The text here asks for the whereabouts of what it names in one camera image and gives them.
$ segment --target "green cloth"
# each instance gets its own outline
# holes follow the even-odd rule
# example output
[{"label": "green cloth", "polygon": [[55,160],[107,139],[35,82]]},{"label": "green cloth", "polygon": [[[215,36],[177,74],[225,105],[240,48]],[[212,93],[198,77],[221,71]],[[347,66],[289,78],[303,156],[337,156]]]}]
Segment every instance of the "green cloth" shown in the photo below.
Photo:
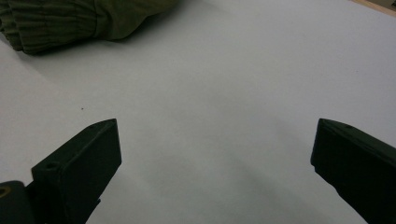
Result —
[{"label": "green cloth", "polygon": [[0,0],[0,31],[34,54],[86,38],[121,39],[178,0]]}]

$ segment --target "olive green fabric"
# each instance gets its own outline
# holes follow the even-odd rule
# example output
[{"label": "olive green fabric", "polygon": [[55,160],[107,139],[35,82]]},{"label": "olive green fabric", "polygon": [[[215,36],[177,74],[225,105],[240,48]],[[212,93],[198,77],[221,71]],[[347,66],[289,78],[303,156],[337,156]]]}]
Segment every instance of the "olive green fabric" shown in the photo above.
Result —
[{"label": "olive green fabric", "polygon": [[25,53],[85,38],[121,39],[178,0],[0,0],[0,31]]}]

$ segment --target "folded cloth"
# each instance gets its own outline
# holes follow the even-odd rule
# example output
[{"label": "folded cloth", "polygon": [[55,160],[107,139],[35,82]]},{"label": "folded cloth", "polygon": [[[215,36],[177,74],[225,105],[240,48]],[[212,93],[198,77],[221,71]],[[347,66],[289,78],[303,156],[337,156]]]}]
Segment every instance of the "folded cloth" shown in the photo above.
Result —
[{"label": "folded cloth", "polygon": [[86,38],[121,39],[178,0],[0,0],[0,31],[28,54]]}]

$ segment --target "white table surface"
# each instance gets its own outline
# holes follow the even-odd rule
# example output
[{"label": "white table surface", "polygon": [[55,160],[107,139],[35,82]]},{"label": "white table surface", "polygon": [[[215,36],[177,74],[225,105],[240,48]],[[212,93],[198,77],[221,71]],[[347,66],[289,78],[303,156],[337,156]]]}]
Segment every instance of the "white table surface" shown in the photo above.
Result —
[{"label": "white table surface", "polygon": [[347,0],[184,0],[119,42],[0,41],[0,182],[86,126],[123,164],[89,224],[365,223],[309,159],[319,118],[396,146],[396,18]]}]

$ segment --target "screw hole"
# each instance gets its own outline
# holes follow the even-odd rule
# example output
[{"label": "screw hole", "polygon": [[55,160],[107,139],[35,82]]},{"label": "screw hole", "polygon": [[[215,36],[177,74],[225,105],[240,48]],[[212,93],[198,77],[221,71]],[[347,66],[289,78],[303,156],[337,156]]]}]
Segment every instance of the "screw hole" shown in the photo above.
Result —
[{"label": "screw hole", "polygon": [[0,187],[0,198],[8,195],[11,192],[11,188],[9,186]]},{"label": "screw hole", "polygon": [[59,165],[58,162],[52,161],[52,162],[47,164],[46,168],[47,168],[47,170],[53,170],[53,169],[57,168],[58,165]]}]

